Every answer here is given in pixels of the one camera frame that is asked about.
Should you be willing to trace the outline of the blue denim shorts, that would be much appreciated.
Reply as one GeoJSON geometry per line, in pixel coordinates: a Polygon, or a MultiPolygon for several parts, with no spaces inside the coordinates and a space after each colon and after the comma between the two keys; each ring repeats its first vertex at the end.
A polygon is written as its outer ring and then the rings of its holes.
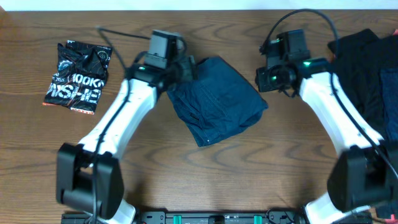
{"type": "Polygon", "coordinates": [[[197,64],[198,79],[168,91],[197,146],[216,144],[256,124],[268,109],[255,88],[221,57],[197,64]]]}

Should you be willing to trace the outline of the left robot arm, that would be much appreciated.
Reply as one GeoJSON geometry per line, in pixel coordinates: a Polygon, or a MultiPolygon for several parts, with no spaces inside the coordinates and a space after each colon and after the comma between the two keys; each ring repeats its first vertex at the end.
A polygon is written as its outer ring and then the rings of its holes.
{"type": "Polygon", "coordinates": [[[123,198],[119,161],[162,92],[196,78],[191,55],[166,69],[137,61],[125,69],[120,91],[100,122],[77,145],[64,143],[58,150],[57,202],[87,213],[86,223],[133,223],[136,208],[123,198]]]}

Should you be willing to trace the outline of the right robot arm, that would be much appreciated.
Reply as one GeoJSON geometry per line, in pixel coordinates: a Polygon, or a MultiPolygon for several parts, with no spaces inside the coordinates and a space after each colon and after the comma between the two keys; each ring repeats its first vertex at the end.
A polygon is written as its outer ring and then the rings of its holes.
{"type": "Polygon", "coordinates": [[[327,131],[338,160],[327,191],[306,204],[307,223],[333,223],[397,200],[397,143],[386,141],[350,102],[324,58],[256,70],[259,91],[293,89],[327,131]]]}

